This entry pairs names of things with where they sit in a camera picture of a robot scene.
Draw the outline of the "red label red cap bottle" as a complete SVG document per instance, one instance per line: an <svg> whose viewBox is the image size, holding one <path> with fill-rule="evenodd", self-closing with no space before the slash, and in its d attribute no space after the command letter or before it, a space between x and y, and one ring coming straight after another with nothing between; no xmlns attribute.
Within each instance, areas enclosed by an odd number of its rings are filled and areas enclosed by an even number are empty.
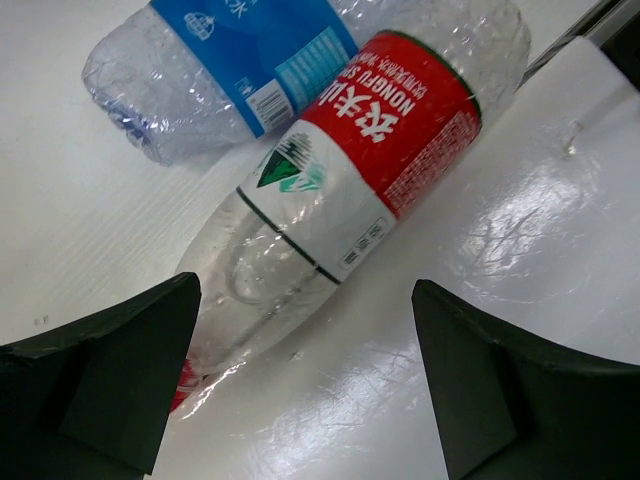
<svg viewBox="0 0 640 480"><path fill-rule="evenodd" d="M222 201L187 248L198 320L174 397L312 316L504 111L531 32L512 1L411 1Z"/></svg>

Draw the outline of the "blue label blue cap bottle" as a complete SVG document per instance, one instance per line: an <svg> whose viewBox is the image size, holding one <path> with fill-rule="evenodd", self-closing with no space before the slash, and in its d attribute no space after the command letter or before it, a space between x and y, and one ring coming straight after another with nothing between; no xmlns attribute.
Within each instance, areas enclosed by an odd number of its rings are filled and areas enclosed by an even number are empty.
<svg viewBox="0 0 640 480"><path fill-rule="evenodd" d="M82 79L136 148L171 164L288 123L380 13L377 1L152 1L94 47Z"/></svg>

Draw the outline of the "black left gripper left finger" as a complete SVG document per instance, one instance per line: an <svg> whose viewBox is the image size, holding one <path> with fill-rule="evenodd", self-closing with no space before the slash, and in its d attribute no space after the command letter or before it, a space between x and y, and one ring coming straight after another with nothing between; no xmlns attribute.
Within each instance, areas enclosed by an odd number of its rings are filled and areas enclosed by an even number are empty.
<svg viewBox="0 0 640 480"><path fill-rule="evenodd" d="M1 348L4 475L152 473L201 300L194 273Z"/></svg>

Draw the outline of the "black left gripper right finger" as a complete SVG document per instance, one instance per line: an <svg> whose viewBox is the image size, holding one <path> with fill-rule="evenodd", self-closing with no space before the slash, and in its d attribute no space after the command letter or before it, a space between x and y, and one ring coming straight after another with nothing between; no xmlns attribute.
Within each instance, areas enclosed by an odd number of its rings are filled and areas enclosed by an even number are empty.
<svg viewBox="0 0 640 480"><path fill-rule="evenodd" d="M429 280L412 306L452 479L635 479L639 369L485 313Z"/></svg>

